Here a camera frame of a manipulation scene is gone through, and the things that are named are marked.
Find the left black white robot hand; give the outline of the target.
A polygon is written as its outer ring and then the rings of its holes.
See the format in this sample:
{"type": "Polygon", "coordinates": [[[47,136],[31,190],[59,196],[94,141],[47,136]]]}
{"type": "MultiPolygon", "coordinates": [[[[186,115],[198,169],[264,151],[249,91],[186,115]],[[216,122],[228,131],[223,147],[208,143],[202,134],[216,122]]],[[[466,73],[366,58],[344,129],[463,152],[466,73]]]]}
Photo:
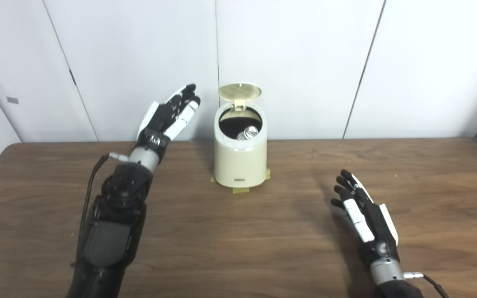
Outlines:
{"type": "Polygon", "coordinates": [[[168,144],[185,129],[200,106],[195,91],[196,85],[189,84],[166,102],[153,102],[143,117],[134,148],[153,151],[162,160],[168,144]]]}

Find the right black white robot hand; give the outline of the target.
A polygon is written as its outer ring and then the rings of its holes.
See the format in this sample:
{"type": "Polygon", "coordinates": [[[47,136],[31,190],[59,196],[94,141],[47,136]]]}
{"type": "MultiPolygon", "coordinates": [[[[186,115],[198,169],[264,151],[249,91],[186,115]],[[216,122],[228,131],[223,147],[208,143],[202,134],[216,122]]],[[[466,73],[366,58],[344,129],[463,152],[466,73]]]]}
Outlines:
{"type": "Polygon", "coordinates": [[[384,259],[400,262],[399,236],[385,204],[373,201],[358,178],[342,169],[334,191],[339,198],[330,203],[342,209],[359,239],[360,258],[366,266],[384,259]]]}

